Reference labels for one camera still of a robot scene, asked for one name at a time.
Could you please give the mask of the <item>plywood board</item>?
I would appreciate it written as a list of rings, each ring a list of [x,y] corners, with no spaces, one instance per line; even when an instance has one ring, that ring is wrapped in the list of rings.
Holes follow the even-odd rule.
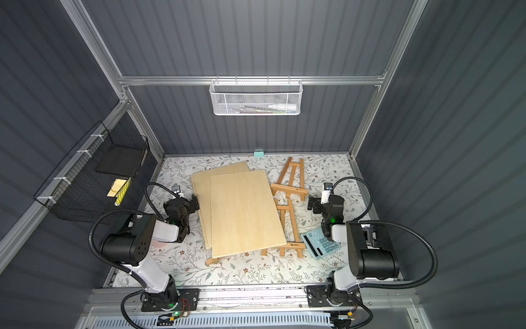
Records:
[[[234,164],[229,164],[215,169],[200,171],[192,175],[192,183],[194,194],[199,203],[199,219],[201,222],[201,229],[204,236],[205,247],[212,248],[212,219],[210,208],[210,178],[214,175],[235,174],[239,172],[249,171],[249,167],[245,161]]]
[[[212,257],[286,245],[266,171],[210,178]]]

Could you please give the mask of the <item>wooden easel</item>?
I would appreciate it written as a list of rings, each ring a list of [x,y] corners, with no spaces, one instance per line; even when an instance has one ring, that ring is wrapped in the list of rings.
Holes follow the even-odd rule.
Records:
[[[309,193],[305,188],[304,159],[300,158],[295,162],[292,157],[289,157],[277,182],[271,184],[271,191],[273,195],[276,195],[277,192],[283,192],[287,199],[291,195],[298,195],[300,200],[304,202]]]
[[[293,200],[287,198],[285,204],[277,205],[277,210],[287,240],[285,245],[276,247],[279,255],[285,257],[287,254],[296,252],[298,258],[302,259],[306,244],[300,239]]]
[[[205,261],[205,265],[206,265],[207,267],[209,267],[209,266],[211,266],[211,265],[216,265],[216,264],[218,264],[219,261],[220,261],[219,258],[209,258],[209,259],[207,259],[207,260]]]

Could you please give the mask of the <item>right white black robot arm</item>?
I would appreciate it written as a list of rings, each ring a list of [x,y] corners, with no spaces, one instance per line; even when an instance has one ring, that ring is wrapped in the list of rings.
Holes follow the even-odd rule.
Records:
[[[399,275],[399,262],[387,229],[383,226],[344,221],[344,198],[325,194],[311,197],[308,210],[321,215],[321,232],[304,234],[305,244],[315,257],[327,256],[335,247],[347,249],[347,265],[329,275],[321,294],[333,305],[342,304],[341,294],[360,280],[392,280]]]

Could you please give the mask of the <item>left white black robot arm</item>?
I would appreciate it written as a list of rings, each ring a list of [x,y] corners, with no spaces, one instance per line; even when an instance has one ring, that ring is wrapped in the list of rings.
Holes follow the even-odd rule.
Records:
[[[182,243],[190,233],[189,217],[199,210],[198,199],[175,197],[163,204],[168,219],[156,214],[133,212],[117,232],[108,235],[95,254],[105,262],[130,274],[142,286],[146,302],[166,310],[181,304],[173,277],[149,256],[152,241]]]

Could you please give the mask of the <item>wooden easel under boards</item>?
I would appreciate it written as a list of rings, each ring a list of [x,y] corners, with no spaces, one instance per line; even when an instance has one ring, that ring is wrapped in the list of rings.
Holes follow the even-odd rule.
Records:
[[[209,266],[211,266],[211,265],[216,265],[216,264],[218,264],[219,261],[220,261],[219,258],[209,258],[209,259],[207,259],[207,260],[205,261],[205,265],[206,265],[207,267],[209,267]]]

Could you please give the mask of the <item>teal calculator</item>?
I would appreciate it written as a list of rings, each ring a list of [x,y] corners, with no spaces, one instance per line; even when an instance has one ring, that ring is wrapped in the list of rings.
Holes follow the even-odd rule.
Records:
[[[301,233],[300,236],[307,250],[316,260],[332,255],[341,249],[339,243],[325,237],[321,228]]]

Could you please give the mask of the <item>yellow sticky note pad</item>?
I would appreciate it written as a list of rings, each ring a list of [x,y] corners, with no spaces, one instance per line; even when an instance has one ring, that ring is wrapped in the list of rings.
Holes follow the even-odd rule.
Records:
[[[127,183],[127,179],[124,178],[117,178],[113,183],[112,186],[107,193],[108,197],[116,197],[119,191],[124,187],[124,185]]]

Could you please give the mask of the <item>small teal block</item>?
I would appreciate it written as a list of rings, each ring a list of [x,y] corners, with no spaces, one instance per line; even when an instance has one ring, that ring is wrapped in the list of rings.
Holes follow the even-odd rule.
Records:
[[[264,150],[263,149],[255,149],[253,156],[255,158],[263,158],[264,157]]]

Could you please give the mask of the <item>white marker in basket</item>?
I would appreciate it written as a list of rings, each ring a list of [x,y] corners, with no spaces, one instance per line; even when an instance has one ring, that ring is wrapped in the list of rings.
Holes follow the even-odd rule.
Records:
[[[297,104],[270,104],[268,108],[280,112],[296,112]]]

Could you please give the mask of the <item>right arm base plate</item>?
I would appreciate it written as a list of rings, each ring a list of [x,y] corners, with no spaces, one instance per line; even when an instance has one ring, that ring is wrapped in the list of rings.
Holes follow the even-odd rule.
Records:
[[[326,292],[325,285],[308,285],[304,287],[307,295],[308,305],[311,308],[323,307],[347,307],[356,308],[356,303],[345,291]]]

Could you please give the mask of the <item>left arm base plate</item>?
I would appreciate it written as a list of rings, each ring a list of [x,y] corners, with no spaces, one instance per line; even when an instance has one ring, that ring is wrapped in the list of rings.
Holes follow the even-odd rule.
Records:
[[[199,289],[178,289],[177,293],[143,293],[142,312],[195,311],[199,301]]]

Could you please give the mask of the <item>aluminium rail at front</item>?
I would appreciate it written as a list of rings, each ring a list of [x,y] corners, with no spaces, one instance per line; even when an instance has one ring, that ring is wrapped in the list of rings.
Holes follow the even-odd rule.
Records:
[[[309,303],[316,304],[314,311],[351,308],[351,305],[344,303],[331,305],[325,300],[316,301],[308,297],[303,284],[198,286],[197,289],[200,290],[199,297],[190,301],[195,308],[190,312],[191,315],[303,311],[311,308]],[[121,300],[136,290],[136,287],[94,289],[81,315],[120,315]],[[370,309],[421,306],[414,289],[396,291],[361,288],[360,297]]]

